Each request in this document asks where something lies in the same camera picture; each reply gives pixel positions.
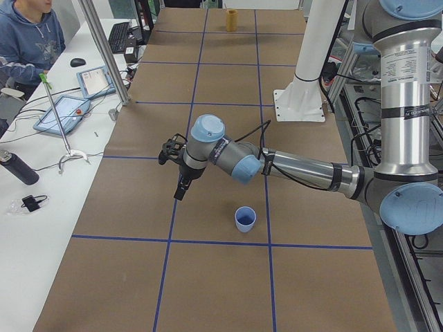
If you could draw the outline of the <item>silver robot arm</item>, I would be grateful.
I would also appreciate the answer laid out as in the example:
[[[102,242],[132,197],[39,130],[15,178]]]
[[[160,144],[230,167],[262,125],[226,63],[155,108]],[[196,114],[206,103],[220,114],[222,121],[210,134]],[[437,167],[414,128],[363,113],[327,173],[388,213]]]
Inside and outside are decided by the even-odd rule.
[[[441,1],[358,1],[354,43],[381,57],[381,162],[375,168],[304,158],[230,139],[217,116],[199,116],[183,144],[164,144],[159,162],[179,166],[174,194],[214,164],[241,183],[256,174],[340,192],[366,204],[392,229],[428,234],[442,224],[442,190],[429,161],[431,43],[442,29]]]

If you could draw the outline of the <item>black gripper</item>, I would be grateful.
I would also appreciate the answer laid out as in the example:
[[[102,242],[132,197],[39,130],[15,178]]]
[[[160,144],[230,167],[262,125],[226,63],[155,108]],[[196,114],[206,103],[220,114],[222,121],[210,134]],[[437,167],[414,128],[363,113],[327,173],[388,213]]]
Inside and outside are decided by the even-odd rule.
[[[185,192],[189,189],[193,180],[196,180],[201,177],[201,170],[194,169],[191,166],[188,166],[184,162],[179,165],[179,173],[181,177],[178,180],[177,188],[174,193],[174,198],[178,201],[182,201],[185,195]]]

